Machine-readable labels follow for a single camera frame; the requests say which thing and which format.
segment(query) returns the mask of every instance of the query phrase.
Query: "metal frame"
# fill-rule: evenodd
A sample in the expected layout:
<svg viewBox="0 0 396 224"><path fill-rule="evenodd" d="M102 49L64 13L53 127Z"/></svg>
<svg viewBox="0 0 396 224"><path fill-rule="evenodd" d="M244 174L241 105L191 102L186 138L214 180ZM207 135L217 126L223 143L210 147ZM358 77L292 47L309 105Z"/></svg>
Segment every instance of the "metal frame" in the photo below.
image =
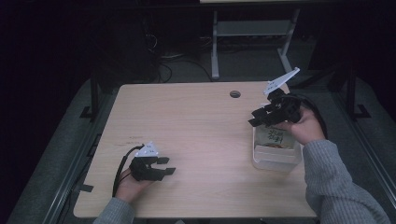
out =
<svg viewBox="0 0 396 224"><path fill-rule="evenodd" d="M99 92L98 92L98 82L95 75L91 76L91 107L85 106L81 115L81 119L91 119L94 122L96 116L99 112Z"/></svg>
<svg viewBox="0 0 396 224"><path fill-rule="evenodd" d="M104 95L102 98L102 105L109 103L110 96ZM105 116L105 110L98 110L97 118L101 119ZM68 170L64 173L64 179L57 189L55 196L52 200L52 204L44 217L42 223L56 223L58 217L61 215L62 207L67 202L67 197L70 190L73 188L74 182L78 178L78 174L81 172L81 168L86 161L90 160L92 143L97 142L97 135L104 129L104 125L99 121L90 122L84 136L81 138L82 141L79 145L78 153L74 156L70 163Z"/></svg>
<svg viewBox="0 0 396 224"><path fill-rule="evenodd" d="M340 93L335 92L332 94L332 97L335 103L341 108L341 112L343 112L343 117L346 123L349 125L351 130L354 132L355 136L358 138L359 142L361 143L361 148L366 153L369 164L375 173L379 183L381 184L383 190L387 194L390 202L392 203L393 207L396 208L396 184L393 182L392 178L390 177L388 171L385 169L384 165L382 164L381 160L378 158L375 152L375 148L372 146L370 141L367 139L366 135L364 134L361 126L354 120L348 111L343 109L345 104L343 103L344 100Z"/></svg>
<svg viewBox="0 0 396 224"><path fill-rule="evenodd" d="M236 35L284 35L286 37L282 48L278 49L279 59L286 73L291 66L287 57L290 41L297 24L300 9L294 9L291 20L284 21L218 21L218 12L213 14L213 45L212 45L212 78L219 79L218 36Z"/></svg>

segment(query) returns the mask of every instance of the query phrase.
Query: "wooden table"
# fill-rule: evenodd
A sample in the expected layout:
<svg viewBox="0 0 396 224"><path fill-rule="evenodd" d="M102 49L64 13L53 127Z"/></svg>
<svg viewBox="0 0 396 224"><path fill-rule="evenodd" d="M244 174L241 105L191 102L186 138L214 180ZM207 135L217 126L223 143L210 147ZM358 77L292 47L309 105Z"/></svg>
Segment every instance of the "wooden table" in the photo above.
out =
<svg viewBox="0 0 396 224"><path fill-rule="evenodd" d="M133 204L137 217L315 217L305 201L304 165L291 173L252 165L251 112L266 82L122 86L74 214L97 217L111 198L122 156L153 141L173 175ZM232 98L231 91L239 91Z"/></svg>

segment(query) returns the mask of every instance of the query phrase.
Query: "clear plastic tub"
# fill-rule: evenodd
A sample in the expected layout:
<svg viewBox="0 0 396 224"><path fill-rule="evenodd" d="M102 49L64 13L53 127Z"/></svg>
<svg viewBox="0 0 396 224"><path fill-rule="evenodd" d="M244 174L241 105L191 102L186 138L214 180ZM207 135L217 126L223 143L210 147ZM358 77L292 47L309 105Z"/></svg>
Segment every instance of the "clear plastic tub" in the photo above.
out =
<svg viewBox="0 0 396 224"><path fill-rule="evenodd" d="M302 146L288 132L263 125L253 128L254 167L290 172L302 159Z"/></svg>

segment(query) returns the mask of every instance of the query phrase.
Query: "gray sweater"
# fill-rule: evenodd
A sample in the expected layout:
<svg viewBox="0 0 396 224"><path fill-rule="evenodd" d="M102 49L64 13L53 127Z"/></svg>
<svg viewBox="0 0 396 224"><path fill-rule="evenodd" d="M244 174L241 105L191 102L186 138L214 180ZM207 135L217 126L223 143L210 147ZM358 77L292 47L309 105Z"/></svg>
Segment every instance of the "gray sweater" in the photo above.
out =
<svg viewBox="0 0 396 224"><path fill-rule="evenodd" d="M303 155L306 200L321 224L390 223L373 196L352 182L334 143L328 140L310 142L304 147ZM131 206L112 198L93 223L132 223L133 220Z"/></svg>

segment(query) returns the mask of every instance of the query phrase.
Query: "gray carpet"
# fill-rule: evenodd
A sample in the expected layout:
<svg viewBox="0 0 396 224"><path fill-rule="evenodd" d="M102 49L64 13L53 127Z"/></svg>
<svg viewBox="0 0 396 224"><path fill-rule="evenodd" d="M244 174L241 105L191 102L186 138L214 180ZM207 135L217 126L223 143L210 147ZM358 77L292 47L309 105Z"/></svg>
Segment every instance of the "gray carpet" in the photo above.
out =
<svg viewBox="0 0 396 224"><path fill-rule="evenodd" d="M297 84L312 75L307 71L310 55L315 41L294 41L289 50L291 66L299 66L302 71L288 82ZM199 57L185 56L170 63L172 69L169 82L207 82L210 75L210 53L203 51ZM263 81L284 74L276 54L276 43L267 41L258 48L250 48L235 53L219 54L220 80L218 81ZM169 70L161 67L163 78L169 76ZM345 112L345 91L331 93L325 88L330 77L325 77L303 90L292 90L310 97L327 122L329 138L339 146L339 151L347 169L356 184L367 189L379 201L393 223L396 223L396 210L383 188L384 183L371 165L369 154L364 145L375 149L377 158L389 176L396 176L396 125L387 112L377 102L375 94L363 81L357 82L357 104L365 105L370 119L351 121ZM85 83L72 104L69 106L56 133L53 135L40 163L35 169L28 186L22 194L8 223L92 223L92 219L73 216L73 206L78 197L78 188L84 179L82 171L89 164L87 153L92 149L97 134L105 127L111 106L117 96L100 94L100 115L95 122L81 119L80 113L90 105L90 83ZM361 133L368 143L362 142ZM174 223L175 220L137 220L142 223ZM279 223L315 223L312 219L265 219L268 224ZM185 220L187 224L196 220ZM260 223L258 219L213 219L211 224L221 223Z"/></svg>

